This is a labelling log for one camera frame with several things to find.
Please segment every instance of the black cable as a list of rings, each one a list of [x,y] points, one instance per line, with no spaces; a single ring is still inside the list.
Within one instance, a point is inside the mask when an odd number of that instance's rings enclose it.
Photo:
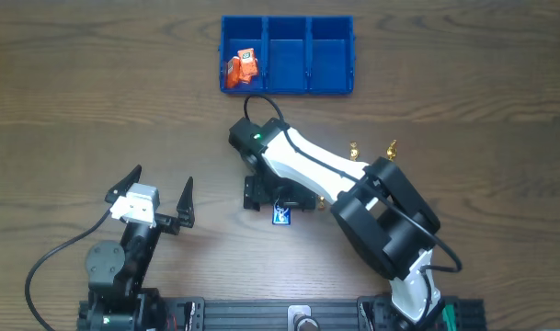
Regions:
[[[29,275],[26,277],[26,282],[24,283],[24,296],[26,297],[26,303],[29,305],[29,308],[30,308],[30,311],[32,312],[32,315],[34,315],[34,318],[36,318],[37,321],[39,321],[39,323],[42,325],[42,327],[45,328],[45,330],[54,331],[52,329],[52,327],[42,318],[42,316],[40,316],[39,312],[34,307],[34,303],[32,302],[32,297],[30,297],[30,283],[32,282],[32,277],[34,277],[34,273],[37,272],[37,269],[40,267],[40,265],[42,265],[42,263],[44,263],[44,261],[46,261],[49,257],[52,257],[53,255],[55,255],[60,250],[66,248],[67,246],[69,246],[71,244],[76,243],[80,239],[83,239],[83,238],[87,237],[89,234],[93,233],[106,220],[108,215],[110,215],[110,209],[108,209],[106,212],[104,212],[104,215],[102,215],[102,217],[99,219],[99,221],[97,221],[97,223],[94,224],[94,226],[89,228],[89,230],[87,230],[84,233],[82,233],[78,236],[75,236],[72,239],[69,239],[66,242],[54,247],[49,253],[42,256],[37,261],[37,263],[34,264],[34,266],[32,266],[32,269],[30,270]]]
[[[460,272],[462,270],[463,266],[462,266],[462,261],[459,259],[459,257],[455,254],[455,252],[453,252],[453,250],[447,244],[445,244],[442,240],[440,240],[435,234],[432,234],[431,232],[429,232],[429,230],[425,229],[422,225],[417,223],[410,216],[408,216],[403,211],[401,211],[399,208],[394,206],[394,204],[392,202],[390,202],[383,194],[378,192],[375,188],[372,188],[369,185],[363,185],[360,182],[359,179],[353,177],[352,175],[346,173],[345,171],[336,169],[333,166],[328,165],[328,164],[324,163],[323,161],[320,161],[320,160],[316,159],[315,157],[309,155],[308,153],[301,150],[298,146],[296,146],[296,144],[290,139],[290,135],[288,134],[288,130],[285,129],[287,127],[287,124],[286,124],[286,121],[283,117],[283,114],[281,113],[280,107],[270,97],[267,97],[267,96],[264,96],[264,95],[250,95],[250,96],[247,96],[245,98],[245,103],[243,104],[243,111],[245,113],[245,118],[247,120],[250,120],[250,119],[249,119],[249,114],[247,112],[246,106],[247,106],[247,103],[249,102],[249,99],[251,97],[261,97],[261,98],[265,99],[276,110],[276,112],[278,113],[278,117],[280,117],[280,121],[284,126],[281,130],[283,131],[283,134],[286,137],[286,140],[290,144],[291,148],[293,148],[293,150],[296,153],[301,154],[302,156],[306,157],[310,161],[313,161],[316,164],[318,164],[318,165],[320,165],[320,166],[322,166],[322,167],[340,175],[341,177],[347,178],[350,181],[360,185],[363,190],[365,190],[366,192],[373,195],[373,197],[377,198],[378,201],[380,201],[381,203],[383,203],[386,206],[386,208],[395,212],[398,216],[404,218],[405,220],[409,221],[412,225],[414,225],[433,244],[441,247],[441,249],[445,252],[445,254],[447,254],[451,258],[451,260],[453,260],[453,262],[455,263],[455,268],[443,267],[443,266],[431,266],[431,265],[426,265],[426,266],[423,266],[423,267],[420,268],[420,273],[423,276],[423,279],[425,280],[425,284],[427,286],[426,307],[425,307],[425,310],[423,311],[423,314],[421,315],[420,319],[418,320],[417,324],[422,323],[423,319],[427,316],[427,313],[429,312],[430,301],[431,301],[431,287],[430,287],[429,278],[427,277],[427,270],[436,270],[436,271],[451,272],[451,273]]]

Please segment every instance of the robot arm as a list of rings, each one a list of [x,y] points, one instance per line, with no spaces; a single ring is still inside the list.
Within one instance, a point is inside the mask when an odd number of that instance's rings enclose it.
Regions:
[[[283,130],[303,152],[345,171],[359,184],[297,153]],[[390,198],[400,210],[435,234],[440,228],[439,219],[394,163],[383,158],[372,165],[349,161],[306,141],[294,128],[276,119],[258,127],[243,118],[230,132],[229,142],[255,172],[288,178],[332,204],[331,212],[358,254],[390,280],[392,304],[406,328],[420,329],[434,321],[443,308],[440,292],[430,270],[426,279],[420,273],[421,267],[430,264],[434,245],[392,211],[385,211],[376,220],[370,209],[378,199],[361,189],[361,185],[370,185],[382,192],[382,199]]]

